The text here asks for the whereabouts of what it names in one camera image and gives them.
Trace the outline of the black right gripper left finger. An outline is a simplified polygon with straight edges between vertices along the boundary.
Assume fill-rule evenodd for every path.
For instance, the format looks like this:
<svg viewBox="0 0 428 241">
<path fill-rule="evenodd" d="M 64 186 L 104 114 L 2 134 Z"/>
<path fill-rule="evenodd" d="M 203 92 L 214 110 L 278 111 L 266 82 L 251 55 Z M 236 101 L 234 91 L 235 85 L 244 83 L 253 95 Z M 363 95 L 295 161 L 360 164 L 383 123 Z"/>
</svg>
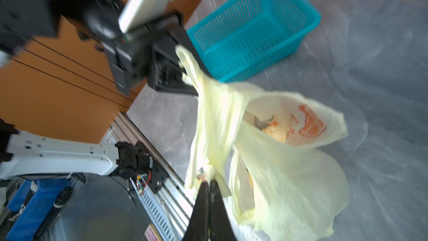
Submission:
<svg viewBox="0 0 428 241">
<path fill-rule="evenodd" d="M 208 241 L 209 240 L 209 214 L 210 214 L 210 188 L 207 181 L 202 182 L 189 224 L 182 241 Z"/>
</svg>

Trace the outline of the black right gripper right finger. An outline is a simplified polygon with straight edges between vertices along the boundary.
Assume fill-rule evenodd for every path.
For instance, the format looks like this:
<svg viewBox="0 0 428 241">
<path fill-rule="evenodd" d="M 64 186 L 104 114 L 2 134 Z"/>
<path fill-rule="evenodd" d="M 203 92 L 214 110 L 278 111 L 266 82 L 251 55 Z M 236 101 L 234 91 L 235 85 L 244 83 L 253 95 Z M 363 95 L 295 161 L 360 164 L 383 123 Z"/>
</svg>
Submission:
<svg viewBox="0 0 428 241">
<path fill-rule="evenodd" d="M 237 241 L 227 215 L 220 187 L 216 180 L 210 182 L 209 234 L 211 241 Z"/>
</svg>

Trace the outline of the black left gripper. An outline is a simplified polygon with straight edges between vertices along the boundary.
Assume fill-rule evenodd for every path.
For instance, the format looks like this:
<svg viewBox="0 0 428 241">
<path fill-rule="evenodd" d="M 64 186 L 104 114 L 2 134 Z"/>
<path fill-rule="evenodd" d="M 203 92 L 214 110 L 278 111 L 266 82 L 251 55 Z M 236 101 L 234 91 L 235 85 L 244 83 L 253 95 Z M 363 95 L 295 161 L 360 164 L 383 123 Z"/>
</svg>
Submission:
<svg viewBox="0 0 428 241">
<path fill-rule="evenodd" d="M 197 96 L 192 84 L 186 84 L 185 69 L 179 65 L 176 46 L 190 51 L 204 73 L 202 63 L 184 26 L 178 10 L 169 11 L 123 33 L 119 28 L 119 12 L 113 9 L 86 11 L 83 23 L 86 32 L 100 44 L 105 53 L 115 85 L 128 96 L 142 80 L 158 92 Z"/>
</svg>

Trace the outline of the yellow printed plastic bag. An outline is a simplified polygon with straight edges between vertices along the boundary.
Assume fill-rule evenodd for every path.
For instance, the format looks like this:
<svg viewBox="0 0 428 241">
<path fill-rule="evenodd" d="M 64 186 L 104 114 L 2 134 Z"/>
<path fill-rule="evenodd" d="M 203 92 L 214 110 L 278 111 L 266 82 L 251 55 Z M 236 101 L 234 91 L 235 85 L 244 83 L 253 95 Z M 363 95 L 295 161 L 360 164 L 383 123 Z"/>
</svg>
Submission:
<svg viewBox="0 0 428 241">
<path fill-rule="evenodd" d="M 216 180 L 236 222 L 273 241 L 317 241 L 333 234 L 350 203 L 344 171 L 322 146 L 347 137 L 343 113 L 299 93 L 266 91 L 248 82 L 221 83 L 176 46 L 183 79 L 198 93 L 196 133 L 185 192 Z M 287 131 L 286 143 L 263 132 Z"/>
</svg>

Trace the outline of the tan pear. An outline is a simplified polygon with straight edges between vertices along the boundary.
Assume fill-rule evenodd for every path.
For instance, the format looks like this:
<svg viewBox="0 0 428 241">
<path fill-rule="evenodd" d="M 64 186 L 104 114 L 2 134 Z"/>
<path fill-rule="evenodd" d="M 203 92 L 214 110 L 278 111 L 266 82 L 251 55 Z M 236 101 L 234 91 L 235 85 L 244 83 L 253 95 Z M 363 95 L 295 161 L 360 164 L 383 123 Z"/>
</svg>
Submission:
<svg viewBox="0 0 428 241">
<path fill-rule="evenodd" d="M 263 129 L 263 132 L 278 142 L 286 143 L 287 131 L 283 130 L 279 126 L 267 126 Z"/>
</svg>

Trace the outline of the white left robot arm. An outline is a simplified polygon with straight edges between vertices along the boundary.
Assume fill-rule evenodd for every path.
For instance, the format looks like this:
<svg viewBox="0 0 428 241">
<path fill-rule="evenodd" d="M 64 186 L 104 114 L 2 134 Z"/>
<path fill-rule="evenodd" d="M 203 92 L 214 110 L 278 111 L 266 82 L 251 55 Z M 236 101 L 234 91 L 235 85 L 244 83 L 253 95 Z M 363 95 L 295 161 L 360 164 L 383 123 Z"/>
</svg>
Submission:
<svg viewBox="0 0 428 241">
<path fill-rule="evenodd" d="M 167 8 L 172 1 L 1 0 L 1 179 L 76 172 L 129 178 L 148 168 L 132 145 L 99 141 L 142 83 L 197 94 L 175 53 L 177 45 L 195 48 L 183 14 Z M 103 63 L 111 78 L 99 90 L 94 77 L 67 81 L 65 66 L 29 46 L 37 37 L 57 37 L 68 48 L 94 41 L 98 57 L 77 48 L 73 58 Z"/>
</svg>

